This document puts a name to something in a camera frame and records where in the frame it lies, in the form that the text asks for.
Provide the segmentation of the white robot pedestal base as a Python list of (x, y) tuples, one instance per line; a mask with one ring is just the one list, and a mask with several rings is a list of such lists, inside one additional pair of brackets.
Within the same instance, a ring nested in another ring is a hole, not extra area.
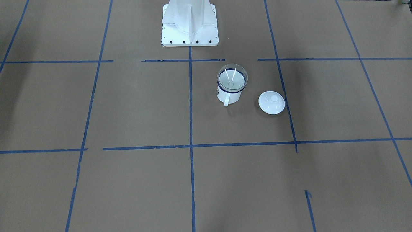
[(170, 0), (162, 8), (161, 45), (217, 46), (216, 7), (209, 0)]

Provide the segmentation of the white mug lid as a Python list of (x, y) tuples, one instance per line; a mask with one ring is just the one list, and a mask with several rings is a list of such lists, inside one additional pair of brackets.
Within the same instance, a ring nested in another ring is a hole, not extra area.
[(271, 115), (281, 113), (285, 108), (285, 100), (281, 94), (275, 91), (265, 91), (258, 99), (259, 107), (263, 112)]

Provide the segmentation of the white enamel mug blue rim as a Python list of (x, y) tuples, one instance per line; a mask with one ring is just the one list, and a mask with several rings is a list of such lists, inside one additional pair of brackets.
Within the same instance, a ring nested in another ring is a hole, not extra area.
[(236, 93), (228, 93), (217, 86), (216, 95), (225, 107), (233, 104), (240, 99), (242, 91)]

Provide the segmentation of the clear plastic funnel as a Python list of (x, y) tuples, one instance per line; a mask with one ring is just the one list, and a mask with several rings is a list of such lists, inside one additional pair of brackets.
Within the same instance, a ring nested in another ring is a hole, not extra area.
[(237, 64), (223, 66), (217, 74), (218, 87), (228, 93), (242, 91), (248, 82), (248, 73)]

